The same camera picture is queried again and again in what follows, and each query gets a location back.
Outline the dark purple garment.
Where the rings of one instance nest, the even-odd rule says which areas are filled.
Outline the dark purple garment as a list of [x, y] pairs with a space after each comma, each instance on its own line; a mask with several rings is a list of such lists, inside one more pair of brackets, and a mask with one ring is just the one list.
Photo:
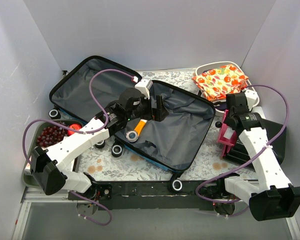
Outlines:
[[227, 103], [225, 101], [217, 101], [214, 103], [214, 106], [218, 111], [224, 111], [227, 109]]

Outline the blue fish-print suitcase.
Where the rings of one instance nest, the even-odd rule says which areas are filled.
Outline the blue fish-print suitcase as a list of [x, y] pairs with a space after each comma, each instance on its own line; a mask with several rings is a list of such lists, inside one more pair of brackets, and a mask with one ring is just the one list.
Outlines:
[[[60, 110], [87, 123], [101, 108], [135, 86], [132, 77], [142, 78], [121, 64], [91, 56], [51, 90], [49, 99]], [[114, 135], [111, 153], [119, 157], [127, 148], [178, 178], [192, 165], [215, 117], [215, 108], [196, 94], [158, 80], [150, 88], [152, 102], [156, 95], [162, 96], [168, 116], [161, 122], [147, 122], [134, 143], [127, 141], [126, 132], [133, 130], [138, 120], [129, 121]]]

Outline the orange floral cloth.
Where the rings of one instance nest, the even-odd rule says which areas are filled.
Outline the orange floral cloth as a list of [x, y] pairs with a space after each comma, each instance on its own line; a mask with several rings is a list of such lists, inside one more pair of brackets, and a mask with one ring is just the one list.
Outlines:
[[232, 63], [208, 69], [192, 78], [208, 101], [223, 100], [226, 94], [239, 93], [247, 86], [249, 77]]

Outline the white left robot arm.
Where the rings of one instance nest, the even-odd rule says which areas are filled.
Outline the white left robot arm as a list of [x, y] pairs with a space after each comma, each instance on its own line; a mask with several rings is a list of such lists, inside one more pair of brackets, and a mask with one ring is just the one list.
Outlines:
[[110, 102], [78, 132], [46, 149], [35, 147], [31, 152], [31, 174], [48, 196], [67, 190], [91, 200], [98, 193], [97, 182], [88, 173], [68, 171], [72, 160], [124, 129], [129, 121], [161, 122], [167, 115], [161, 95], [156, 95], [152, 102], [149, 94], [127, 88], [118, 100]]

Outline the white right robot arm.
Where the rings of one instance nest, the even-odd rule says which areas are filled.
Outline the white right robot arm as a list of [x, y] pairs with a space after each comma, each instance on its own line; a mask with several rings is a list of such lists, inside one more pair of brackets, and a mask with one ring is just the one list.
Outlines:
[[258, 186], [229, 176], [216, 186], [217, 195], [235, 195], [244, 201], [257, 221], [291, 218], [300, 206], [300, 186], [293, 186], [282, 171], [272, 146], [268, 145], [264, 119], [249, 109], [245, 93], [226, 96], [226, 134], [232, 130], [244, 145], [254, 167]]

